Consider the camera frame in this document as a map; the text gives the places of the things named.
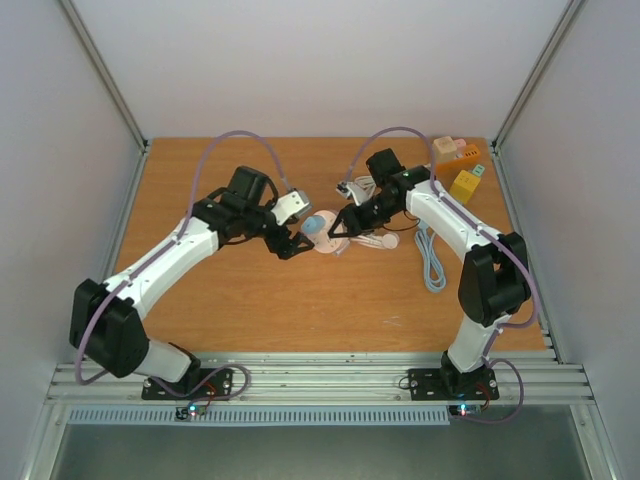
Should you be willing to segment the light blue usb charger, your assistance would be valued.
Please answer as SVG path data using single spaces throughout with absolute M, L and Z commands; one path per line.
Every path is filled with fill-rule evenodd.
M 320 232 L 326 225 L 326 220 L 321 215 L 312 215 L 306 218 L 301 225 L 301 231 L 305 235 L 315 235 Z

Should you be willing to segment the yellow cube socket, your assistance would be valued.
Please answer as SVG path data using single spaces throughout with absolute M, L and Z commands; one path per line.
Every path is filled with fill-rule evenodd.
M 471 199 L 480 182 L 481 177 L 471 171 L 460 171 L 450 186 L 449 194 L 464 205 Z

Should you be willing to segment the green small plug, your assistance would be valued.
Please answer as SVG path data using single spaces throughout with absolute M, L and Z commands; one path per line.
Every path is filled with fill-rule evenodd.
M 482 177 L 485 172 L 485 167 L 481 164 L 476 164 L 471 170 L 471 173 L 477 177 Z

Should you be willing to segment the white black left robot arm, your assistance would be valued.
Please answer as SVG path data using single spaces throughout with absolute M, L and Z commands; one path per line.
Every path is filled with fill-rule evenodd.
M 116 378 L 156 377 L 177 397 L 192 397 L 202 381 L 195 358 L 150 339 L 144 319 L 189 270 L 225 246 L 259 238 L 281 260 L 311 250 L 312 242 L 289 228 L 310 207 L 304 192 L 279 194 L 267 175 L 237 168 L 227 186 L 192 203 L 175 229 L 134 264 L 76 288 L 70 328 L 75 363 L 89 358 Z

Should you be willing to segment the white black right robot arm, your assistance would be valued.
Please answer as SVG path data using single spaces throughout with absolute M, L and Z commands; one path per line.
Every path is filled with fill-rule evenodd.
M 500 330 L 531 297 L 526 243 L 519 234 L 503 234 L 473 216 L 427 166 L 407 169 L 390 149 L 375 153 L 366 165 L 377 193 L 366 196 L 353 182 L 339 183 L 338 192 L 350 202 L 339 211 L 328 235 L 355 238 L 406 212 L 451 248 L 462 263 L 458 300 L 463 319 L 442 354 L 440 377 L 450 396 L 463 396 L 484 374 Z

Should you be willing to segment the beige cube plug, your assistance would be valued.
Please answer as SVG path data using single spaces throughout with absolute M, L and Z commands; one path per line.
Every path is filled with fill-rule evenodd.
M 434 156 L 437 161 L 451 161 L 458 154 L 458 146 L 450 136 L 439 137 L 432 142 Z

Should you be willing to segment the orange power strip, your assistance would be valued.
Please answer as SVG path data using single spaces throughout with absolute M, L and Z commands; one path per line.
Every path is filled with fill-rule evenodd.
M 437 161 L 435 158 L 436 174 L 440 176 L 445 172 L 454 169 L 465 169 L 473 167 L 480 158 L 480 155 L 481 151 L 475 144 L 466 144 L 466 147 L 463 150 L 458 150 L 456 158 L 451 161 Z

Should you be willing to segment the left controller board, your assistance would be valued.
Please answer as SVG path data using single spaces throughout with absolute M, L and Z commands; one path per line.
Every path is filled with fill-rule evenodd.
M 207 413 L 208 408 L 201 405 L 190 405 L 185 407 L 177 407 L 174 413 L 176 421 L 193 421 L 202 417 Z

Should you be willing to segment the controller board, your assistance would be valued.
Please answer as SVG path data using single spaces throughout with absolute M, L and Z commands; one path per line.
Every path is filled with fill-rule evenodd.
M 460 403 L 456 405 L 449 406 L 449 413 L 452 416 L 458 417 L 469 417 L 469 416 L 477 416 L 482 414 L 488 408 L 487 405 L 483 404 L 469 404 L 469 403 Z
M 193 421 L 202 417 L 207 413 L 208 408 L 201 405 L 190 405 L 185 407 L 177 407 L 174 413 L 176 421 Z

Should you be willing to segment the right controller board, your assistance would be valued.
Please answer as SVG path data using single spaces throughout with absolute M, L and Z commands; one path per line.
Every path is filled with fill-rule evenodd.
M 482 414 L 488 408 L 487 405 L 483 404 L 469 404 L 469 403 L 460 403 L 456 405 L 449 406 L 449 413 L 452 416 L 458 417 L 469 417 L 469 416 L 477 416 Z

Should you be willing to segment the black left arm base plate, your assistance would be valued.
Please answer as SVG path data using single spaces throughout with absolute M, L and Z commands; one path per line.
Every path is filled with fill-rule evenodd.
M 212 396 L 221 398 L 229 395 L 234 386 L 233 369 L 229 367 L 190 368 L 177 382 L 169 382 L 155 377 L 145 380 L 141 399 L 147 401 L 186 401 Z

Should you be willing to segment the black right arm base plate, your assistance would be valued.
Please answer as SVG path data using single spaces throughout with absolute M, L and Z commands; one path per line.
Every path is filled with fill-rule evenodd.
M 412 401 L 481 401 L 500 398 L 495 373 L 481 367 L 472 373 L 445 374 L 440 368 L 413 368 L 398 381 Z

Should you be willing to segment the aluminium rail frame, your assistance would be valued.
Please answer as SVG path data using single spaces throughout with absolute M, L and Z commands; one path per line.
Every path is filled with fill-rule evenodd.
M 462 318 L 461 264 L 438 245 L 448 286 L 423 285 L 415 217 L 394 215 L 394 251 L 351 246 L 289 261 L 261 240 L 221 248 L 183 276 L 143 321 L 196 367 L 233 369 L 225 397 L 141 399 L 146 375 L 103 375 L 90 385 L 58 365 L 32 479 L 616 479 L 619 467 L 585 368 L 557 347 L 548 320 L 507 329 L 496 345 L 498 400 L 478 422 L 450 401 L 412 401 L 398 381 L 438 368 Z M 76 406 L 443 406 L 444 426 L 70 425 Z

